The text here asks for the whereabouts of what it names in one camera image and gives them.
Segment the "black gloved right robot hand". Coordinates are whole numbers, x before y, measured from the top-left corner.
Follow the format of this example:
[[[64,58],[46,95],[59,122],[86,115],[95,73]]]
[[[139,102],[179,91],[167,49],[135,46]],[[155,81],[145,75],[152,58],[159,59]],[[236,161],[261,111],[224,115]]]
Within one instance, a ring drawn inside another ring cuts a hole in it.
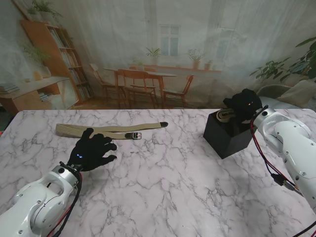
[[[236,120],[239,123],[245,120],[251,120],[257,110],[263,107],[259,96],[247,88],[235,94],[232,98],[225,98],[223,103],[226,107],[233,110]]]

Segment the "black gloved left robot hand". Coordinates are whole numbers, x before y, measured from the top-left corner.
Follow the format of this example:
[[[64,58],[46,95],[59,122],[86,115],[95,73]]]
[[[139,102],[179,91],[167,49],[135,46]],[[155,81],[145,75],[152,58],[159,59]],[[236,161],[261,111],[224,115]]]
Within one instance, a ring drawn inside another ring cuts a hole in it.
[[[117,158],[115,155],[104,157],[105,153],[117,150],[117,146],[112,142],[112,139],[104,137],[100,133],[90,138],[93,132],[93,128],[87,128],[83,132],[71,152],[67,162],[68,166],[80,166],[81,171],[85,172],[104,166]]]

